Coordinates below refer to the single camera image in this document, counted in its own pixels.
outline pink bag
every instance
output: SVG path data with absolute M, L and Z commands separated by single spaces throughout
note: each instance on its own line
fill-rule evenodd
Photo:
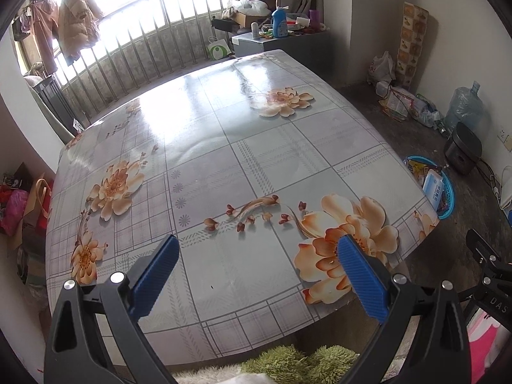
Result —
M 17 189 L 12 192 L 5 208 L 4 218 L 0 223 L 8 236 L 13 236 L 16 233 L 18 224 L 23 218 L 28 197 L 29 192 L 25 190 Z

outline electrical outlet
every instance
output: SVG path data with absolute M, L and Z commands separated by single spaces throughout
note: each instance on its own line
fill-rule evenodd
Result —
M 503 143 L 508 151 L 512 151 L 512 136 L 507 136 L 507 139 Z
M 505 131 L 505 129 L 500 125 L 498 128 L 498 138 L 501 140 L 501 142 L 504 144 L 507 140 L 508 133 Z

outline hanging clothes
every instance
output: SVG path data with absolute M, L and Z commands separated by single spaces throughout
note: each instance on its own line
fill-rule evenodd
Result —
M 59 6 L 55 0 L 35 0 L 30 7 L 30 33 L 34 35 L 46 73 L 51 75 L 57 71 L 53 58 L 53 39 L 58 39 Z
M 59 43 L 66 63 L 80 58 L 80 51 L 99 40 L 96 22 L 103 13 L 94 0 L 62 0 L 58 20 Z

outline bottle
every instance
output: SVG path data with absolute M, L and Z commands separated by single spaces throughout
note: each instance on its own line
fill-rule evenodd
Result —
M 478 97 L 478 89 L 480 89 L 480 84 L 477 81 L 473 82 L 471 89 L 465 86 L 457 88 L 450 101 L 444 123 L 452 132 L 457 123 L 462 121 L 480 141 L 483 141 L 489 123 L 483 102 Z
M 272 35 L 273 37 L 282 38 L 288 36 L 288 25 L 286 24 L 286 12 L 284 8 L 287 7 L 278 7 L 273 13 L 273 25 L 272 25 Z
M 255 21 L 251 23 L 251 32 L 253 40 L 258 40 L 260 38 L 260 30 L 258 28 L 258 24 Z

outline table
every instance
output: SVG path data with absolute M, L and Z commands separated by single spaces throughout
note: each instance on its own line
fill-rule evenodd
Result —
M 62 150 L 50 209 L 52 310 L 72 274 L 103 282 L 178 237 L 139 320 L 168 365 L 256 348 L 346 304 L 339 236 L 393 267 L 438 222 L 372 125 L 283 51 L 176 78 L 93 124 Z

